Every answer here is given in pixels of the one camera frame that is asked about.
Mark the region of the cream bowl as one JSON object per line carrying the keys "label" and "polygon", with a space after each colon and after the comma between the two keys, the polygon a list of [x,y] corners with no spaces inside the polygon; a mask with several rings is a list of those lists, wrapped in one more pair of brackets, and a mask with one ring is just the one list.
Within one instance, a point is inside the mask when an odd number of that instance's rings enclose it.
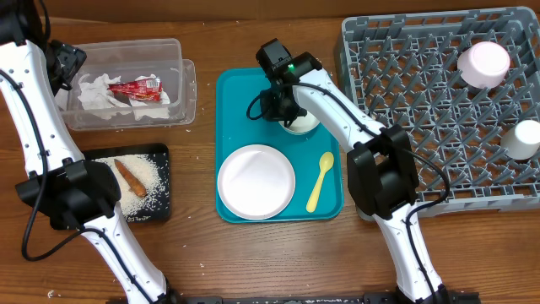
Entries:
{"label": "cream bowl", "polygon": [[304,117],[297,117],[289,127],[286,127],[284,121],[280,121],[281,127],[293,135],[303,135],[316,128],[320,122],[309,112]]}

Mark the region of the white paper napkin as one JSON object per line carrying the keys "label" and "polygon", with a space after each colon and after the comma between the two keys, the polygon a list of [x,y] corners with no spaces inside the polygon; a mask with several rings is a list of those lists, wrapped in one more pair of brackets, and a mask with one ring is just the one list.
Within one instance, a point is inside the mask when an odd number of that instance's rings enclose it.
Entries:
{"label": "white paper napkin", "polygon": [[78,99],[85,110],[129,107],[129,104],[119,101],[109,89],[110,84],[121,82],[120,76],[111,79],[108,73],[104,73],[93,82],[89,82],[89,76],[89,73],[84,74],[78,81],[81,90]]}

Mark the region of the large white plate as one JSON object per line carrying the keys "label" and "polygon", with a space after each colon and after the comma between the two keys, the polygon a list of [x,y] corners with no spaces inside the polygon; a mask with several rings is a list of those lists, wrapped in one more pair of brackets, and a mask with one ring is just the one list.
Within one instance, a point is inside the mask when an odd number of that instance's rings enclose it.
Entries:
{"label": "large white plate", "polygon": [[241,147],[219,168],[221,202],[244,220],[267,220],[281,213],[295,191],[294,168],[277,149],[263,144]]}

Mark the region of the red snack wrapper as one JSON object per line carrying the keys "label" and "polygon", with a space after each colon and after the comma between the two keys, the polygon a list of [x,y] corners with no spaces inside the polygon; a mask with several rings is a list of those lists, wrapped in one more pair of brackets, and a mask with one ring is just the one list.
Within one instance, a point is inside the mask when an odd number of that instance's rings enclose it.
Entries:
{"label": "red snack wrapper", "polygon": [[159,101],[163,90],[160,79],[140,79],[128,83],[110,84],[108,89],[115,94],[125,95],[130,99]]}

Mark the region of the pile of white rice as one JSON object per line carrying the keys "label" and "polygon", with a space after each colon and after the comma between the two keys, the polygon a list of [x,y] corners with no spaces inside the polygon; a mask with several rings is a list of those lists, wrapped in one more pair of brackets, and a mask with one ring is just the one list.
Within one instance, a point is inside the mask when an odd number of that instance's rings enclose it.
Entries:
{"label": "pile of white rice", "polygon": [[[127,185],[117,168],[114,159],[124,166],[145,186],[147,196],[137,197]],[[157,219],[159,214],[168,216],[170,211],[170,183],[168,161],[159,165],[154,155],[121,155],[103,157],[95,161],[107,164],[121,189],[119,201],[121,210],[128,222],[142,222]]]}

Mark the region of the pink white bowl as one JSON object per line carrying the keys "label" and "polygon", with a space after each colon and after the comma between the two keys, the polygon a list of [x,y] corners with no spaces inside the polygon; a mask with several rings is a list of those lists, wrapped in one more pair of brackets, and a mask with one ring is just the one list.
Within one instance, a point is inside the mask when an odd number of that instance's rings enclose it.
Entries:
{"label": "pink white bowl", "polygon": [[477,89],[493,89],[501,84],[510,68],[510,54],[501,45],[482,41],[464,51],[457,69],[465,83]]}

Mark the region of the cream cup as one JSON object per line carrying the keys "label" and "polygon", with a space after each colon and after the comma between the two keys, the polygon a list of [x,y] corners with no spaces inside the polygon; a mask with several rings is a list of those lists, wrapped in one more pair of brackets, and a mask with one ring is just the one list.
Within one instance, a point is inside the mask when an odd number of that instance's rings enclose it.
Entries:
{"label": "cream cup", "polygon": [[539,149],[539,122],[524,120],[517,123],[500,141],[500,147],[514,160],[533,157]]}

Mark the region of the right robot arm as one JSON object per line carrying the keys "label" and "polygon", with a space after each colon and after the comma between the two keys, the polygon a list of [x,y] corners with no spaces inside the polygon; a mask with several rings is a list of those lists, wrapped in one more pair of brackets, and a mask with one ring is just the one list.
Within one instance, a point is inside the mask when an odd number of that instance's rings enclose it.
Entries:
{"label": "right robot arm", "polygon": [[349,193],[360,213],[381,229],[396,268],[398,302],[451,302],[419,227],[421,157],[407,132],[362,112],[309,52],[295,57],[273,39],[261,46],[256,60],[271,84],[256,97],[260,118],[291,128],[311,114],[346,152]]}

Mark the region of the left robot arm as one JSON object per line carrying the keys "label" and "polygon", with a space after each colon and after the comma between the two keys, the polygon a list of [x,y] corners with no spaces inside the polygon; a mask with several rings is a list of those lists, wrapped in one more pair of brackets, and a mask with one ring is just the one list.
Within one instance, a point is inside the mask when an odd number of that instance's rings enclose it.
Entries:
{"label": "left robot arm", "polygon": [[[28,176],[15,189],[32,208],[21,254],[28,261],[41,261],[83,236],[116,276],[127,302],[178,303],[180,296],[128,227],[111,168],[86,159],[64,124],[55,96],[72,88],[86,54],[50,35],[42,1],[1,3],[1,91],[19,135]],[[32,256],[29,240],[38,214],[47,216],[53,228],[74,233]]]}

